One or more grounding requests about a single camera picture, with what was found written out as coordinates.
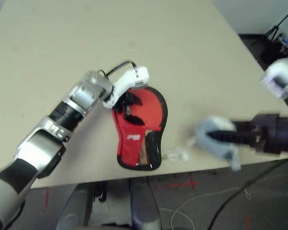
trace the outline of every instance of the beige table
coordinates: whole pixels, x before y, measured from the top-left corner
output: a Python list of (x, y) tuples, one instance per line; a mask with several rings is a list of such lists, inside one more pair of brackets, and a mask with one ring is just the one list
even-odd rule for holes
[[(89, 69), (123, 60), (149, 69), (168, 104), (162, 152), (182, 145), (207, 115), (288, 115), (259, 84), (263, 74), (208, 0), (8, 0), (0, 12), (0, 167)], [(193, 149), (189, 162), (153, 172), (119, 166), (111, 112), (100, 104), (81, 123), (61, 163), (34, 187), (226, 167)], [(241, 148), (242, 163), (276, 159)]]

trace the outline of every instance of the white cable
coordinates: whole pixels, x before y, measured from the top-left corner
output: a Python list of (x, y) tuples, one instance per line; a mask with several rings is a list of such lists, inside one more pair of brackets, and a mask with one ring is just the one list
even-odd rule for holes
[(175, 214), (178, 212), (178, 210), (181, 209), (183, 206), (185, 206), (186, 204), (188, 204), (192, 200), (195, 200), (195, 199), (198, 199), (198, 198), (201, 198), (201, 197), (214, 196), (214, 195), (226, 193), (226, 192), (232, 191), (232, 190), (240, 190), (240, 189), (238, 187), (233, 187), (233, 188), (228, 188), (228, 189), (222, 190), (220, 192), (216, 192), (216, 193), (207, 193), (207, 194), (197, 195), (197, 196), (194, 196), (194, 197), (190, 198), (186, 202), (182, 203), (182, 205), (180, 205), (177, 209), (174, 210), (174, 212), (173, 212), (173, 214), (171, 216), (171, 228), (172, 228), (172, 230), (174, 230), (174, 228), (173, 228), (173, 218), (174, 218)]
[(246, 198), (248, 198), (248, 200), (251, 200), (251, 195), (249, 194), (249, 192), (246, 189), (244, 190), (244, 194), (245, 194)]
[[(159, 210), (161, 211), (167, 211), (167, 212), (175, 212), (174, 209), (170, 209), (170, 208), (166, 208), (166, 207), (160, 207)], [(192, 224), (193, 230), (195, 230), (195, 226), (193, 221), (191, 220), (190, 217), (188, 217), (186, 214), (184, 214), (183, 212), (177, 211), (178, 214), (181, 214), (182, 216), (184, 216), (185, 218), (188, 219), (188, 221)]]

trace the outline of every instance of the printed logo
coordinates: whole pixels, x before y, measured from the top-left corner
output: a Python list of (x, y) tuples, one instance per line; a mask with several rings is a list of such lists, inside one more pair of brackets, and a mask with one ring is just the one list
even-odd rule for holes
[(140, 137), (141, 137), (140, 134), (136, 134), (136, 135), (131, 135), (131, 134), (129, 134), (129, 135), (127, 136), (127, 140), (129, 140), (129, 139), (132, 139), (132, 140), (139, 140)]

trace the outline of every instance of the black cord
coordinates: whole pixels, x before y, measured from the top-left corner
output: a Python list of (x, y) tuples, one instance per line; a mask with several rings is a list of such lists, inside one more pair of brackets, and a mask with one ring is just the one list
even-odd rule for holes
[(221, 206), (220, 208), (216, 211), (216, 213), (214, 214), (208, 230), (211, 230), (213, 227), (213, 224), (215, 223), (217, 217), (219, 216), (219, 214), (221, 213), (221, 211), (226, 207), (226, 205), (233, 200), (236, 196), (238, 196), (241, 192), (243, 192), (246, 188), (248, 188), (249, 186), (251, 186), (252, 184), (254, 184), (255, 182), (257, 182), (259, 179), (261, 179), (262, 177), (266, 176), (268, 173), (270, 173), (271, 171), (273, 171), (274, 169), (278, 168), (279, 166), (285, 164), (288, 162), (288, 158), (282, 161), (277, 162), (276, 164), (274, 164), (272, 167), (268, 168), (267, 170), (263, 171), (262, 173), (260, 173), (258, 176), (254, 177), (253, 179), (250, 179), (249, 181), (247, 181), (244, 186), (238, 190), (237, 192), (235, 192), (233, 195), (231, 195)]
[(8, 225), (3, 230), (9, 229), (13, 225), (13, 223), (20, 217), (21, 213), (24, 210), (24, 205), (25, 205), (25, 200), (21, 203), (17, 215), (8, 223)]
[(126, 66), (127, 64), (132, 64), (133, 69), (136, 68), (136, 64), (132, 61), (125, 61), (121, 64), (119, 64), (118, 66), (114, 67), (112, 70), (110, 70), (107, 74), (106, 77), (108, 78), (109, 75), (113, 74), (115, 71), (119, 70), (120, 68)]

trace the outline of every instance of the red bag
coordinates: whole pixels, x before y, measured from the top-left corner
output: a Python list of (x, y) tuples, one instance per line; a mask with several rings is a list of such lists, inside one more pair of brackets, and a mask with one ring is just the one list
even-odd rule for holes
[(117, 160), (127, 169), (154, 170), (161, 164), (161, 137), (168, 117), (167, 104), (151, 87), (130, 92), (142, 102), (142, 105), (130, 105), (131, 115), (142, 119), (144, 124), (132, 124), (124, 119), (124, 111), (112, 110), (120, 138)]

